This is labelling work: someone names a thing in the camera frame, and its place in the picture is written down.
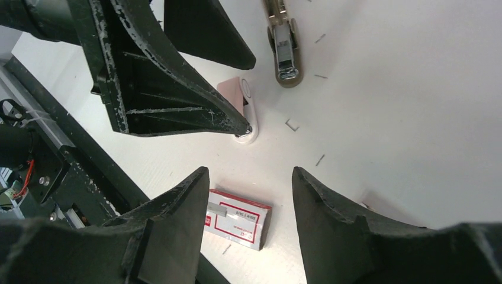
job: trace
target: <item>red wire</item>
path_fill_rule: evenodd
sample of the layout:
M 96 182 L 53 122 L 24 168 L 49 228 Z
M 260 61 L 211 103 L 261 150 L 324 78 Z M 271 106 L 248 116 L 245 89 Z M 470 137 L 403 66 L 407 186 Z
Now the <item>red wire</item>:
M 26 189 L 28 188 L 28 183 L 30 182 L 31 174 L 33 173 L 33 167 L 35 166 L 35 160 L 30 160 L 30 167 L 28 168 L 28 173 L 26 173 L 26 178 L 24 179 L 24 185 L 21 191 L 16 193 L 12 198 L 16 199 L 19 196 L 24 196 L 26 194 Z

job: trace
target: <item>staple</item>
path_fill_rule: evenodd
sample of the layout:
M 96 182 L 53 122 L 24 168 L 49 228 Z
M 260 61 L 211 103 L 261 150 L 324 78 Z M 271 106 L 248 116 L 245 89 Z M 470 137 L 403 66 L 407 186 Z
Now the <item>staple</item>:
M 289 119 L 286 121 L 286 123 L 285 123 L 285 124 L 286 124 L 289 128 L 291 128 L 291 130 L 293 130 L 293 132 L 297 132 L 297 130 L 299 129 L 299 126 L 297 126 L 296 128 L 294 128 L 293 126 L 291 126 L 291 125 L 289 124 L 289 121 L 290 121 L 290 120 L 291 120 L 291 119 L 289 118 Z
M 325 36 L 326 36 L 326 34 L 321 35 L 321 37 L 318 40 L 316 40 L 316 43 L 318 43 L 319 41 L 321 41 Z
M 323 154 L 323 155 L 321 156 L 321 158 L 319 159 L 319 161 L 318 161 L 318 162 L 317 162 L 317 164 L 316 164 L 316 167 L 317 167 L 317 166 L 321 163 L 321 161 L 324 159 L 324 157 L 325 157 L 325 156 L 326 156 L 325 154 Z
M 229 250 L 229 248 L 230 248 L 231 246 L 232 246 L 232 245 L 231 245 L 231 244 L 229 244 L 229 246 L 228 246 L 227 248 L 225 248 L 225 250 L 223 251 L 223 253 L 222 253 L 222 254 L 225 254 L 225 253 L 227 252 L 227 250 Z

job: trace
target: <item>screw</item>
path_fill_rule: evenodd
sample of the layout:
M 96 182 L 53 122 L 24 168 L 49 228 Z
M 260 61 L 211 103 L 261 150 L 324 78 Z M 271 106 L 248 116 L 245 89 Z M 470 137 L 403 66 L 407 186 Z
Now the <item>screw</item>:
M 38 183 L 43 185 L 43 186 L 47 186 L 49 185 L 50 183 L 50 178 L 48 176 L 43 176 L 41 178 L 38 179 Z
M 54 222 L 55 220 L 57 220 L 57 214 L 55 212 L 52 212 L 49 215 L 49 221 Z

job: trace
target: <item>red and white box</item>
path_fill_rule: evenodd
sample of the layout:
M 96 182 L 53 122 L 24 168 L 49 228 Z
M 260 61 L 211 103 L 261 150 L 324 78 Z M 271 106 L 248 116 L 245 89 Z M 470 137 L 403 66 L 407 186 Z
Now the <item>red and white box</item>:
M 211 189 L 204 229 L 251 249 L 265 244 L 272 207 Z

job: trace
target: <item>white table surface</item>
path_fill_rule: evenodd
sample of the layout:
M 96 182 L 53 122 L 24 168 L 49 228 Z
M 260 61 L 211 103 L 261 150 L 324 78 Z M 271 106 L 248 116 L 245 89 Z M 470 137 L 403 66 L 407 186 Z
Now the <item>white table surface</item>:
M 23 34 L 13 53 L 150 198 L 207 166 L 212 187 L 273 205 L 260 252 L 204 235 L 202 252 L 231 283 L 306 283 L 294 166 L 413 224 L 501 220 L 501 1 L 289 0 L 306 69 L 294 89 L 275 82 L 260 1 L 220 2 L 256 67 L 186 59 L 214 86 L 233 76 L 250 82 L 260 134 L 249 146 L 223 134 L 114 133 L 100 98 L 89 93 L 80 47 Z M 161 17 L 161 1 L 153 5 Z

